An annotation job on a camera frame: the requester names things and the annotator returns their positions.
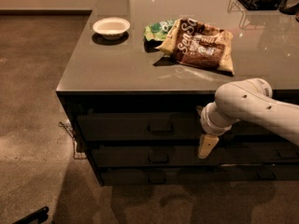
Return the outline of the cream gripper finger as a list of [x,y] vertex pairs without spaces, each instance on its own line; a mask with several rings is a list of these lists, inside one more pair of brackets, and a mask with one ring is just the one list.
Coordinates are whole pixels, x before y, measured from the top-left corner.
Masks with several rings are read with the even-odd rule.
[[211,134],[202,134],[200,137],[198,158],[205,159],[208,157],[212,149],[218,144],[219,137]]

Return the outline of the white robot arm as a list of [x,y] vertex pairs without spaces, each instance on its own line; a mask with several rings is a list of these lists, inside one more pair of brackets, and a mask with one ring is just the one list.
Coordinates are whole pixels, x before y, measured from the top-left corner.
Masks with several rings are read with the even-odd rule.
[[229,82],[215,92],[215,100],[199,111],[203,129],[198,157],[205,159],[219,137],[244,120],[264,127],[299,145],[299,106],[272,98],[269,83],[261,78]]

